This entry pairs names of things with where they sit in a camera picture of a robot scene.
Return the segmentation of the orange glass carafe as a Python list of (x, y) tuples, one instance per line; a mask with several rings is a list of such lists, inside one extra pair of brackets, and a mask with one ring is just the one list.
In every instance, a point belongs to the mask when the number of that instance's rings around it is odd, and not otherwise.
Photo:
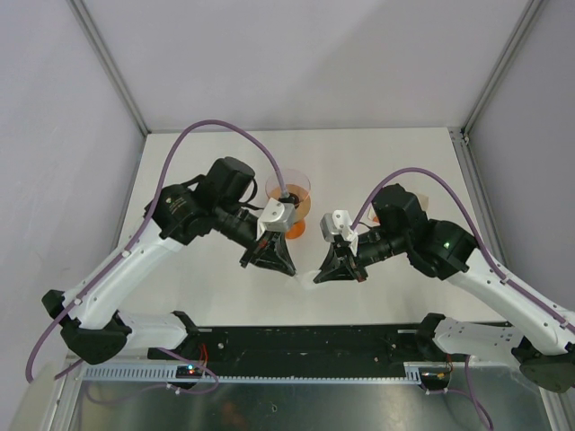
[(306, 229), (306, 223), (305, 223), (305, 219), (302, 219), (296, 223), (294, 223), (294, 225), (292, 226), (292, 228), (285, 233), (286, 239), (287, 240), (295, 240), (299, 237), (301, 237)]

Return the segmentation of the orange coffee filter packet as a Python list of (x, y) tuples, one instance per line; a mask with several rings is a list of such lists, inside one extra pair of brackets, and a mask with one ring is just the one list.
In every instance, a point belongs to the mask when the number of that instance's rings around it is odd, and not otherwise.
[(378, 224), (406, 224), (416, 225), (429, 221), (425, 211), (415, 208), (414, 210), (402, 207), (382, 207), (368, 210), (368, 219)]

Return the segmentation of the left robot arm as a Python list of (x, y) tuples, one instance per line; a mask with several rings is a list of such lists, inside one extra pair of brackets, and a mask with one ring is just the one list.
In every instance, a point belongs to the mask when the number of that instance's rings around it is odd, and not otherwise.
[(254, 207), (242, 200), (248, 190), (258, 190), (253, 169), (229, 156), (217, 159), (205, 175), (161, 189), (156, 202), (145, 208), (143, 229), (79, 286), (43, 296), (67, 347), (90, 365), (143, 348), (151, 358), (169, 351), (181, 359), (193, 356), (199, 329), (185, 312), (146, 315), (119, 307), (153, 269), (210, 232), (243, 247), (242, 267), (294, 276), (286, 244), (295, 222), (294, 198), (281, 192), (254, 215)]

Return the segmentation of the white paper coffee filter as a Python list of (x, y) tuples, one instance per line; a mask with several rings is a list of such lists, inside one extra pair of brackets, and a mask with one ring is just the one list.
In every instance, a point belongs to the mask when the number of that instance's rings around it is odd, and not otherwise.
[(297, 273), (292, 279), (292, 285), (297, 288), (304, 290), (315, 290), (318, 284), (314, 282), (314, 279), (319, 275), (319, 270), (306, 271)]

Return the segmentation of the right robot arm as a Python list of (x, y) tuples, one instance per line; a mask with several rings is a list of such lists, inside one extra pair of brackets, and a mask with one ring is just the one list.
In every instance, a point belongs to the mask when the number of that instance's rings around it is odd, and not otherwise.
[(345, 210), (323, 216), (323, 238), (330, 249), (315, 276), (316, 284), (367, 279), (367, 267), (405, 255), (426, 277), (446, 281), (475, 296), (503, 317), (506, 327), (457, 321), (430, 313), (414, 335), (423, 359), (476, 356), (520, 371), (538, 386), (565, 393), (574, 385), (573, 312), (525, 285), (478, 239), (449, 221), (428, 218), (420, 201), (401, 185), (380, 189), (371, 202), (379, 224), (365, 233), (352, 228)]

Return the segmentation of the clear glass dripper cone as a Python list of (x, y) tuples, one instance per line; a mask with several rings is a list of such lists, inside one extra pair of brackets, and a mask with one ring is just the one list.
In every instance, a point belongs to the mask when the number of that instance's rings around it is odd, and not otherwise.
[[(282, 178), (287, 191), (297, 196), (299, 202), (308, 198), (311, 191), (311, 182), (305, 174), (295, 169), (284, 169)], [(270, 175), (266, 180), (265, 192), (269, 198), (279, 199), (281, 188), (276, 174)]]

